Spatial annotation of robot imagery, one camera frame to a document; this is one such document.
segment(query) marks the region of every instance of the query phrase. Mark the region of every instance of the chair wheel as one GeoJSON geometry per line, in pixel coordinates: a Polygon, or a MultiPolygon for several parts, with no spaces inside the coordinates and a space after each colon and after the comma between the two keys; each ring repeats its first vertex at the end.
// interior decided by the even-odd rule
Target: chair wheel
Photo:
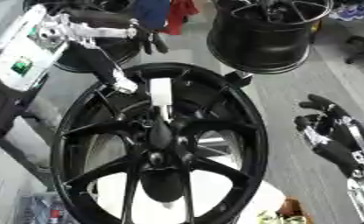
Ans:
{"type": "Polygon", "coordinates": [[[346,41],[347,44],[351,45],[354,43],[354,39],[353,38],[349,38],[347,41],[346,41]]]}
{"type": "Polygon", "coordinates": [[[353,59],[346,59],[345,62],[346,62],[346,64],[351,65],[351,64],[354,63],[354,60],[353,59]]]}

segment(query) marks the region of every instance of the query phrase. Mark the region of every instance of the white surface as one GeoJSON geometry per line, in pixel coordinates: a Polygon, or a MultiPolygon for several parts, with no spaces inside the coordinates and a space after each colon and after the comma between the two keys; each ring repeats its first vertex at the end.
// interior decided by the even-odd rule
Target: white surface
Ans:
{"type": "MultiPolygon", "coordinates": [[[[236,164],[229,157],[213,157],[213,160],[235,168],[236,164]]],[[[206,171],[194,171],[191,174],[192,196],[195,216],[201,216],[217,205],[231,189],[231,181],[227,178],[206,171]]],[[[99,205],[121,218],[123,191],[126,182],[124,174],[110,175],[98,181],[99,205]]],[[[238,223],[256,223],[256,216],[263,211],[278,210],[285,200],[282,192],[273,185],[263,181],[254,198],[241,213],[238,223]]],[[[185,202],[183,198],[171,203],[166,208],[148,198],[141,185],[137,188],[133,203],[133,221],[136,224],[172,224],[185,221],[185,202]]]]}

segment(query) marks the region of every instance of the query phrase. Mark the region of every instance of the screw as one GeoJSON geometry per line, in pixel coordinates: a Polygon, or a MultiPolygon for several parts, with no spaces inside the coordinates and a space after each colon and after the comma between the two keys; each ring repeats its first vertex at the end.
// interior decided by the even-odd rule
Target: screw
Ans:
{"type": "Polygon", "coordinates": [[[225,212],[226,210],[227,210],[227,206],[226,206],[226,204],[224,204],[224,203],[220,204],[220,206],[219,206],[219,211],[221,211],[221,212],[225,212]]]}
{"type": "Polygon", "coordinates": [[[150,154],[150,162],[153,165],[161,165],[164,161],[163,155],[160,152],[153,152],[150,154]]]}

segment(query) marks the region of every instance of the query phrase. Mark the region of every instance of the red object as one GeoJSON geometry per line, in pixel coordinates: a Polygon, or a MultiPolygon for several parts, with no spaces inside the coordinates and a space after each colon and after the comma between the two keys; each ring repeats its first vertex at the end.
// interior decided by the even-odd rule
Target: red object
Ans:
{"type": "Polygon", "coordinates": [[[184,17],[197,13],[199,13],[199,10],[194,6],[193,0],[172,0],[167,15],[168,25],[162,32],[179,35],[184,17]]]}
{"type": "Polygon", "coordinates": [[[50,218],[48,223],[49,224],[58,224],[60,218],[60,210],[52,209],[50,210],[50,218]]]}

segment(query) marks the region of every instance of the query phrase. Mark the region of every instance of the robotic arm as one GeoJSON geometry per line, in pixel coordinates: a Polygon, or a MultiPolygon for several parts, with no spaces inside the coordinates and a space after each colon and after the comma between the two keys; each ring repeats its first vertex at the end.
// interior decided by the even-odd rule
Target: robotic arm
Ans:
{"type": "Polygon", "coordinates": [[[45,6],[33,6],[0,38],[0,138],[26,110],[45,84],[48,69],[69,46],[95,68],[94,75],[103,84],[125,94],[137,91],[137,84],[125,77],[95,38],[137,39],[147,53],[152,53],[152,44],[167,52],[158,34],[135,19],[82,10],[49,15],[45,6]]]}
{"type": "Polygon", "coordinates": [[[364,128],[340,105],[315,94],[308,98],[299,106],[319,113],[298,116],[297,130],[316,154],[336,164],[347,177],[348,195],[364,224],[364,128]]]}

